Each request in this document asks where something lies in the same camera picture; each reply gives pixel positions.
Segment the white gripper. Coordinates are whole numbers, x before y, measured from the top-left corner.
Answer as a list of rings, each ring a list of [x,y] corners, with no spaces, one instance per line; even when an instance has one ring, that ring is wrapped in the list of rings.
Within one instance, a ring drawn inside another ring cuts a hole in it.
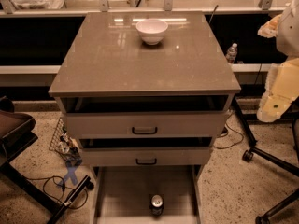
[[[272,38],[277,36],[281,14],[260,27],[257,34]],[[257,118],[262,122],[274,122],[299,97],[299,58],[273,64],[267,74],[265,93],[259,103]]]

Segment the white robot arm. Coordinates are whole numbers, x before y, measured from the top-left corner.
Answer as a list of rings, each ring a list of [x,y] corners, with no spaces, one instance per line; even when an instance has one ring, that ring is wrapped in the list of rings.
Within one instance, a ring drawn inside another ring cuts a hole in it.
[[[271,64],[257,111],[259,121],[274,122],[299,97],[299,0],[292,0],[258,35],[274,37],[277,50],[287,56],[282,64]]]

